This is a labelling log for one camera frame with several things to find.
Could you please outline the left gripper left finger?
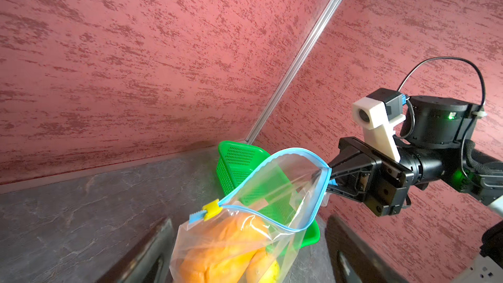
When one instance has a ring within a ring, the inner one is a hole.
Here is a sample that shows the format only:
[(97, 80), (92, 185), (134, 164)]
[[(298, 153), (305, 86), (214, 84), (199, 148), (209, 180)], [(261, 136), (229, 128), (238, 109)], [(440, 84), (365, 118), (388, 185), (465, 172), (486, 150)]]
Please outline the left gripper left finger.
[(160, 220), (98, 282), (166, 282), (175, 245), (172, 220)]

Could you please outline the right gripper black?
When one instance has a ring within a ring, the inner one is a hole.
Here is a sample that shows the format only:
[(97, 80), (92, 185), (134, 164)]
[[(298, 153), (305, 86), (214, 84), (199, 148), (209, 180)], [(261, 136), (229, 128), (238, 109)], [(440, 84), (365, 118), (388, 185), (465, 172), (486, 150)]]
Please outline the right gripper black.
[(403, 147), (399, 154), (396, 162), (355, 137), (340, 139), (326, 191), (365, 204), (377, 217), (399, 214), (411, 206), (415, 184), (415, 157)]

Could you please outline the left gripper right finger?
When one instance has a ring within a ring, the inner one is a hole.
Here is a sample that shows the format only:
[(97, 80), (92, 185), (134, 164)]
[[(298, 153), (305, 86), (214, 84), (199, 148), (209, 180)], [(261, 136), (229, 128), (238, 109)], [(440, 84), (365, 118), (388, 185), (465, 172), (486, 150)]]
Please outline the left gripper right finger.
[(343, 220), (327, 220), (325, 238), (336, 282), (406, 282)]

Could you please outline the orange mango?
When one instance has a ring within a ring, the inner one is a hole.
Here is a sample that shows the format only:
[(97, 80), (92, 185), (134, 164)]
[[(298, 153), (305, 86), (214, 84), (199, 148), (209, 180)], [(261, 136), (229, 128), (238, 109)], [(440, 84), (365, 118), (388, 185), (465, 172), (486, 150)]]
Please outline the orange mango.
[(174, 272), (175, 282), (239, 282), (255, 253), (269, 240), (257, 216), (238, 213), (203, 223), (202, 234)]

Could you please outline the yellow green mango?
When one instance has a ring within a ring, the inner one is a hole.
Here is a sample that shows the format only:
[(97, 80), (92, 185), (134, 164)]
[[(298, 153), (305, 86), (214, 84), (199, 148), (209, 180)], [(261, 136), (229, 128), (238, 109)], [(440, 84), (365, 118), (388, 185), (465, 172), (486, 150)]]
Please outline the yellow green mango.
[(246, 282), (278, 282), (280, 266), (274, 255), (259, 249), (245, 272)]

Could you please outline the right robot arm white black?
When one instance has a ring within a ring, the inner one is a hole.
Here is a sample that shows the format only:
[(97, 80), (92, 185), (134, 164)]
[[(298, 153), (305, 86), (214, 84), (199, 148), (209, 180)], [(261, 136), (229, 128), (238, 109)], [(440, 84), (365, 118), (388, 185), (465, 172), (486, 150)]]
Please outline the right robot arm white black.
[(329, 193), (392, 216), (411, 205), (411, 187), (441, 180), (502, 213), (502, 162), (471, 141), (481, 105), (379, 89), (355, 102), (352, 115), (364, 137), (339, 141)]

